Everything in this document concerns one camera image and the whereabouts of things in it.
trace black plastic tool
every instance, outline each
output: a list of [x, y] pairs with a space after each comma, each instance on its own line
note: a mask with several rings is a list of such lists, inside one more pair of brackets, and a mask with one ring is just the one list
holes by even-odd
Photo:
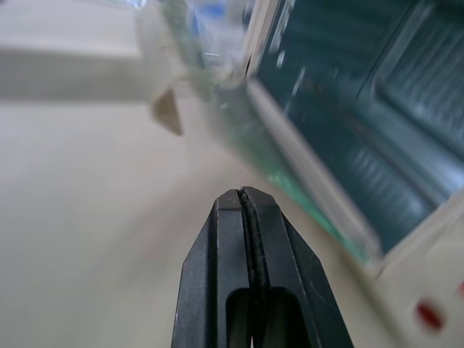
[[255, 188], [216, 199], [182, 269], [172, 348], [350, 348], [319, 259]]

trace red dot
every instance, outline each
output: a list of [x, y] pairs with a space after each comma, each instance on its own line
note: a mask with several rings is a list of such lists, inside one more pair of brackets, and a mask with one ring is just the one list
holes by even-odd
[[464, 281], [459, 285], [459, 287], [457, 288], [457, 293], [460, 295], [460, 296], [463, 296], [464, 297]]
[[434, 331], [439, 331], [443, 328], [443, 317], [439, 311], [428, 301], [419, 301], [417, 305], [417, 313], [422, 323]]

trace blurry background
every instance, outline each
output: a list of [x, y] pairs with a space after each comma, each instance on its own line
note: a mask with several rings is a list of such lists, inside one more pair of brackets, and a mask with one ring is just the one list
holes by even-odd
[[146, 102], [135, 16], [0, 3], [0, 345], [169, 347], [181, 265], [214, 199], [254, 186], [321, 259], [354, 345], [397, 347], [326, 233], [208, 139], [187, 85]]

